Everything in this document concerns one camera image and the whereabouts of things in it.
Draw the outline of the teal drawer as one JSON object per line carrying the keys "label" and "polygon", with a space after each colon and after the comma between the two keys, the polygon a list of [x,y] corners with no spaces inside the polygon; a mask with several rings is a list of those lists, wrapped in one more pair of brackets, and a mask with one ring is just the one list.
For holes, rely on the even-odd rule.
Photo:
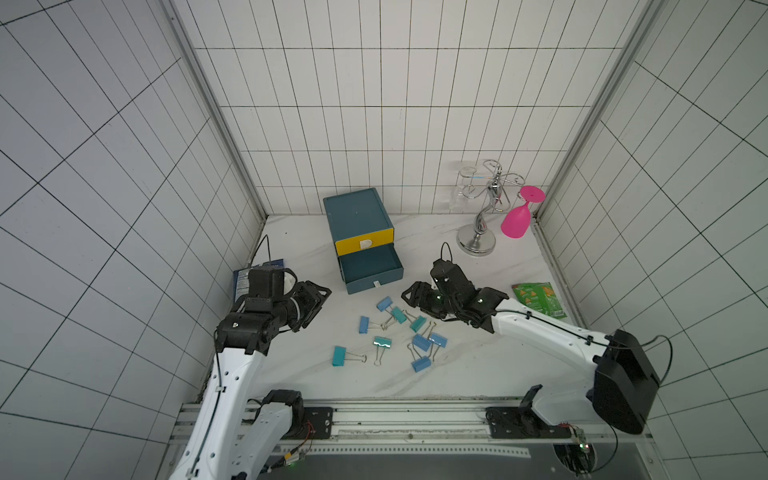
{"label": "teal drawer", "polygon": [[393,244],[342,255],[337,260],[350,295],[399,281],[404,276],[403,264]]}

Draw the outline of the yellow top drawer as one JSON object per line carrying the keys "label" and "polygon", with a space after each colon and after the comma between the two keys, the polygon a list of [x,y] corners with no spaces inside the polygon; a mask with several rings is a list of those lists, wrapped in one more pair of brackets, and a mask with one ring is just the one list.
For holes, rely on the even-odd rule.
{"label": "yellow top drawer", "polygon": [[350,255],[360,251],[391,244],[394,242],[394,229],[392,227],[360,234],[357,236],[334,241],[338,256]]}

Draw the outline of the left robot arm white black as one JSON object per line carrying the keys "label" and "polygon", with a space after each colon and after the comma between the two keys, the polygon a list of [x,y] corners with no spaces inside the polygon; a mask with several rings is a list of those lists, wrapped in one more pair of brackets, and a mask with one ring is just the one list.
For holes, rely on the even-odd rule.
{"label": "left robot arm white black", "polygon": [[255,479],[277,444],[306,425],[303,398],[273,390],[254,423],[238,435],[249,391],[282,333],[307,327],[331,290],[301,281],[288,268],[258,266],[248,272],[248,290],[214,332],[211,375],[193,431],[171,473],[173,479]]}

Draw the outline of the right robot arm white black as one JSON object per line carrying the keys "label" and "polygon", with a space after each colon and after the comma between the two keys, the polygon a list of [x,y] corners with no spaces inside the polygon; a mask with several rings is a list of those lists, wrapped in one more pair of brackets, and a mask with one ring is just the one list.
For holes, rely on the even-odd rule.
{"label": "right robot arm white black", "polygon": [[601,333],[556,320],[491,287],[477,288],[455,263],[434,261],[428,282],[402,299],[429,316],[511,337],[570,366],[570,380],[532,386],[521,406],[555,426],[602,420],[639,435],[662,385],[642,343],[617,329]]}

